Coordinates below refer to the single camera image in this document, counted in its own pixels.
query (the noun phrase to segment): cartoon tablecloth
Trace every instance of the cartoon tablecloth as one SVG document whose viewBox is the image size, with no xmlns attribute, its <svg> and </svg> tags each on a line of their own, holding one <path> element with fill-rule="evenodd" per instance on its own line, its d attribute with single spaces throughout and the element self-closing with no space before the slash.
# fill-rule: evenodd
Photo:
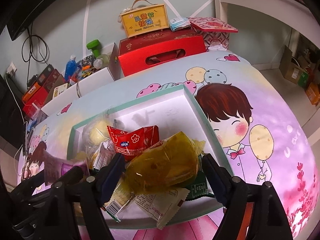
<svg viewBox="0 0 320 240">
<path fill-rule="evenodd" d="M 20 156 L 18 182 L 43 168 L 36 148 L 40 141 L 45 142 L 51 155 L 65 158 L 73 125 L 110 107 L 182 83 L 207 116 L 234 174 L 252 184 L 270 180 L 285 208 L 292 234 L 297 236 L 319 195 L 313 153 L 281 96 L 249 62 L 230 51 L 193 55 L 128 76 L 48 117 L 36 127 L 30 155 Z M 36 191 L 46 188 L 42 185 Z M 222 211 L 217 210 L 162 231 L 112 229 L 112 233 L 116 240 L 207 240 L 212 239 L 222 217 Z"/>
</svg>

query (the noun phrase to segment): metal screw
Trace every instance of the metal screw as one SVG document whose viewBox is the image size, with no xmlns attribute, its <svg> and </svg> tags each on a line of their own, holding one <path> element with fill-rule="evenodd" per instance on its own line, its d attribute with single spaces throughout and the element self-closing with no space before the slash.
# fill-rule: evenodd
<svg viewBox="0 0 320 240">
<path fill-rule="evenodd" d="M 94 182 L 96 178 L 94 176 L 87 177 L 87 182 Z"/>
<path fill-rule="evenodd" d="M 58 181 L 56 184 L 54 184 L 54 186 L 56 188 L 60 188 L 62 186 L 62 182 L 61 181 Z"/>
<path fill-rule="evenodd" d="M 267 187 L 272 187 L 272 183 L 271 183 L 270 181 L 266 181 L 266 182 L 265 182 L 265 185 L 266 185 Z"/>
<path fill-rule="evenodd" d="M 232 181 L 235 183 L 239 183 L 241 181 L 241 179 L 238 176 L 233 176 Z"/>
</svg>

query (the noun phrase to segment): barcode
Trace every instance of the barcode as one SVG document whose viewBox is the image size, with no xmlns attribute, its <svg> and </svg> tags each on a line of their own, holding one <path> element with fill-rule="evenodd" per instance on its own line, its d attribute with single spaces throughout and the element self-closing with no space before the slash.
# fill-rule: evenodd
<svg viewBox="0 0 320 240">
<path fill-rule="evenodd" d="M 121 209 L 121 206 L 116 200 L 111 201 L 111 203 L 106 208 L 107 212 L 113 216 L 115 216 L 120 209 Z"/>
</svg>

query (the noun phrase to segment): red snack package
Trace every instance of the red snack package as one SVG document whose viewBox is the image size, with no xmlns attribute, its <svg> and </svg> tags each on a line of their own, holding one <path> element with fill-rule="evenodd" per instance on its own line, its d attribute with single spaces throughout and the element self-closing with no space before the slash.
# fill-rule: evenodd
<svg viewBox="0 0 320 240">
<path fill-rule="evenodd" d="M 123 154 L 126 161 L 132 160 L 159 142 L 159 128 L 156 125 L 142 127 L 130 133 L 111 126 L 107 128 L 116 152 Z"/>
</svg>

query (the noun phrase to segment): blue and white package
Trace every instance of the blue and white package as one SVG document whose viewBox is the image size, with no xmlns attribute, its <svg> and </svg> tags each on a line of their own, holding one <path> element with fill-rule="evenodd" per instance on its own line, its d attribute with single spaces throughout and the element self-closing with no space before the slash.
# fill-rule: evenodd
<svg viewBox="0 0 320 240">
<path fill-rule="evenodd" d="M 169 21 L 170 29 L 175 32 L 191 26 L 190 21 L 187 18 L 175 18 Z"/>
</svg>

